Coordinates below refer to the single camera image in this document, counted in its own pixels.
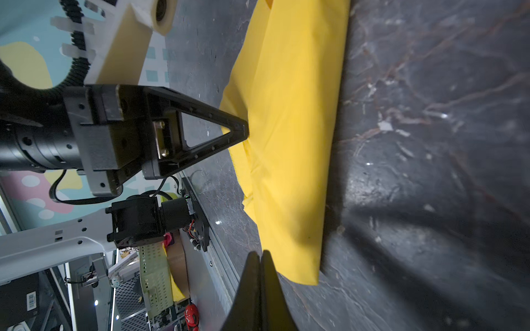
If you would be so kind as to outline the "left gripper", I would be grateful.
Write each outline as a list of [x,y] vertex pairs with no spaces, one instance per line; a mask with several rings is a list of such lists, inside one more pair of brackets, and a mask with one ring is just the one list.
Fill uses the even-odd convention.
[[168,88],[68,87],[63,104],[95,197],[116,197],[137,173],[174,175],[248,138],[248,123]]

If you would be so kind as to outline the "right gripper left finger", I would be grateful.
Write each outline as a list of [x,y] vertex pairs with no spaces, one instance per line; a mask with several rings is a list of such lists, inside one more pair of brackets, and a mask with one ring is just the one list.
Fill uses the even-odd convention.
[[222,330],[261,330],[259,255],[250,252]]

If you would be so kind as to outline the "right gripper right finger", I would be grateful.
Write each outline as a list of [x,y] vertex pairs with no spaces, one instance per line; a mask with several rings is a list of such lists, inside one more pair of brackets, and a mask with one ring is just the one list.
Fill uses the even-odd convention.
[[260,263],[260,310],[262,330],[298,330],[288,309],[280,280],[268,250]]

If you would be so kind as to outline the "yellow paper napkin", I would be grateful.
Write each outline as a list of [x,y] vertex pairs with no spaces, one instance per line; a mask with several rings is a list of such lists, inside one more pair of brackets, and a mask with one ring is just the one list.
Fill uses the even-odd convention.
[[276,270],[319,282],[349,1],[258,1],[220,107],[248,123],[229,153]]

